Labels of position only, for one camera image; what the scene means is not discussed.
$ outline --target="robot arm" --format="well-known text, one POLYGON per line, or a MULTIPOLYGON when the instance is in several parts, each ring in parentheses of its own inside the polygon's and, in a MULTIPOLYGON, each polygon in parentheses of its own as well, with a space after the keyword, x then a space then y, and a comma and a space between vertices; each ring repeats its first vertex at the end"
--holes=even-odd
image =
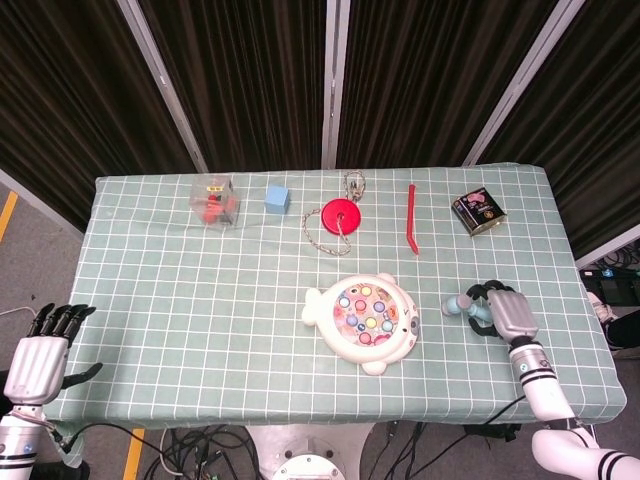
POLYGON ((65 305, 44 307, 20 340, 4 387, 14 405, 0 422, 0 480, 28 480, 35 463, 41 429, 55 432, 42 407, 61 389, 86 382, 102 368, 96 363, 84 373, 65 377, 69 348, 84 319, 95 308, 65 305))
MULTIPOLYGON (((473 301, 480 297, 487 301, 493 325, 481 327, 470 316, 471 327, 480 335, 501 337, 511 346, 514 376, 520 380, 534 415, 546 424, 547 429, 536 432, 532 439, 536 461, 546 470, 583 480, 640 478, 640 460, 600 448, 573 412, 542 345, 534 340, 538 326, 523 294, 492 280, 449 299, 443 312, 470 312, 473 301)), ((478 318, 486 321, 486 311, 478 318)))

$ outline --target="dark curtain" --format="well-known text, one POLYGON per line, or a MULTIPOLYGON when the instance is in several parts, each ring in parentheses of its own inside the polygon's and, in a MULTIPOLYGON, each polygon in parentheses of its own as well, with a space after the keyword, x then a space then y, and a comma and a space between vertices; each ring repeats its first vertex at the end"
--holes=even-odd
POLYGON ((142 0, 212 171, 320 167, 325 0, 142 0))
POLYGON ((194 166, 115 2, 0 2, 1 168, 84 230, 95 178, 194 166))
POLYGON ((640 3, 587 2, 480 162, 545 168, 576 258, 640 224, 640 3))
POLYGON ((353 0, 338 166, 461 165, 555 4, 353 0))

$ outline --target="blue cube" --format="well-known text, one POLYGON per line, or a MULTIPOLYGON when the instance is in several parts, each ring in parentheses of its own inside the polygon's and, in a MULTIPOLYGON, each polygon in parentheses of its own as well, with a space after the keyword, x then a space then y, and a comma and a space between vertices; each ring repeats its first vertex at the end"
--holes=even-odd
POLYGON ((289 208, 289 189, 279 185, 269 185, 264 199, 264 208, 268 213, 284 215, 289 208))

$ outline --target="robot finger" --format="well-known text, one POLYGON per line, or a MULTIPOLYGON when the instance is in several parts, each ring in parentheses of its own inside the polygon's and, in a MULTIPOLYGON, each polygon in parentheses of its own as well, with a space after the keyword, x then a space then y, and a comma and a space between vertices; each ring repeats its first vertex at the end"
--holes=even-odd
POLYGON ((484 284, 487 290, 506 290, 507 292, 513 292, 513 288, 505 285, 500 280, 489 280, 484 284))
POLYGON ((502 283, 500 280, 489 280, 488 282, 485 282, 484 287, 487 290, 504 290, 504 283, 502 283))
POLYGON ((44 322, 44 319, 47 318, 47 315, 49 315, 49 312, 51 312, 51 310, 53 310, 55 306, 56 305, 54 303, 49 303, 40 309, 40 311, 36 315, 36 318, 33 319, 33 322, 29 327, 29 331, 27 332, 27 337, 34 337, 40 334, 40 330, 42 329, 42 323, 44 322))
POLYGON ((67 388, 73 387, 74 385, 88 382, 93 377, 95 377, 101 369, 102 363, 98 362, 91 365, 91 367, 89 367, 89 369, 84 372, 67 375, 62 380, 62 386, 60 387, 60 390, 66 390, 67 388))
POLYGON ((79 311, 78 313, 76 313, 73 316, 73 318, 71 318, 71 320, 69 321, 69 324, 67 325, 67 328, 64 330, 64 333, 62 334, 64 338, 69 340, 69 347, 71 347, 73 340, 76 338, 76 335, 78 334, 78 330, 80 330, 80 325, 82 325, 82 322, 84 322, 84 319, 87 318, 89 315, 91 315, 95 311, 96 311, 96 307, 85 308, 79 311))
POLYGON ((78 313, 80 313, 82 310, 87 308, 88 306, 89 305, 85 305, 85 304, 74 305, 73 307, 65 311, 60 317, 60 319, 58 320, 57 325, 53 329, 52 335, 54 337, 61 337, 64 331, 67 329, 67 326, 69 325, 70 320, 73 317, 75 317, 78 313))
POLYGON ((480 297, 486 300, 487 288, 484 285, 480 285, 479 283, 476 283, 475 285, 472 285, 471 288, 469 288, 469 290, 467 290, 467 296, 471 297, 473 300, 477 300, 480 297))
POLYGON ((491 324, 488 327, 481 327, 478 324, 478 321, 474 317, 469 317, 469 325, 471 325, 471 330, 476 332, 481 337, 497 337, 500 338, 498 334, 498 330, 496 330, 496 326, 491 324))
POLYGON ((63 305, 62 307, 56 308, 52 313, 49 314, 47 319, 42 324, 42 329, 40 330, 41 337, 47 337, 51 335, 53 329, 56 328, 58 324, 58 320, 60 317, 71 308, 71 305, 63 305))

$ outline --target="metal chain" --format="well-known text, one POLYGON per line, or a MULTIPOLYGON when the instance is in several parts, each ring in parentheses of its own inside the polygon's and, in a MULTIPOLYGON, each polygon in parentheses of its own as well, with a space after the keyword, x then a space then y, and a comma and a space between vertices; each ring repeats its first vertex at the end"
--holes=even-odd
MULTIPOLYGON (((353 203, 357 203, 358 200, 360 200, 362 198, 362 195, 364 194, 364 190, 367 187, 367 182, 366 182, 366 180, 364 178, 364 175, 362 174, 362 172, 360 170, 353 170, 351 172, 347 172, 345 174, 345 176, 344 176, 342 184, 344 186, 345 192, 347 193, 347 199, 351 200, 353 203), (356 177, 356 179, 352 180, 351 183, 349 183, 349 177, 350 176, 355 176, 356 177)), ((346 245, 346 247, 344 249, 342 249, 342 250, 333 250, 332 248, 325 247, 324 245, 320 245, 313 238, 311 238, 311 234, 309 233, 309 230, 307 229, 307 219, 309 217, 311 217, 312 215, 317 215, 321 211, 322 210, 320 208, 316 208, 315 210, 312 210, 311 212, 306 213, 306 214, 304 214, 302 216, 302 230, 304 231, 304 234, 307 236, 307 239, 309 240, 309 243, 311 245, 313 245, 314 247, 316 247, 321 252, 328 253, 329 255, 334 255, 336 257, 341 257, 343 255, 346 255, 347 253, 349 253, 351 251, 351 242, 349 242, 349 239, 345 236, 344 233, 342 233, 342 226, 340 225, 340 223, 341 223, 340 218, 338 218, 337 226, 338 226, 338 233, 340 235, 340 238, 342 239, 342 241, 346 245)))
POLYGON ((349 239, 344 235, 344 233, 342 233, 342 227, 340 226, 340 219, 338 219, 338 223, 337 223, 338 232, 340 233, 340 238, 342 239, 342 241, 347 245, 346 248, 344 248, 343 250, 333 250, 329 247, 325 247, 324 245, 320 245, 313 238, 311 238, 311 234, 307 230, 307 218, 309 218, 311 215, 317 215, 318 213, 320 213, 320 209, 316 208, 315 210, 312 210, 311 212, 306 213, 302 217, 302 230, 304 231, 304 234, 309 239, 309 243, 314 247, 316 247, 321 252, 328 253, 329 255, 335 255, 336 257, 341 257, 349 253, 351 251, 351 242, 349 242, 349 239))
POLYGON ((353 203, 358 203, 362 195, 364 195, 365 188, 367 188, 367 181, 360 170, 352 170, 345 174, 342 185, 344 186, 345 192, 347 192, 347 199, 353 203), (349 177, 351 175, 356 178, 349 183, 349 177))

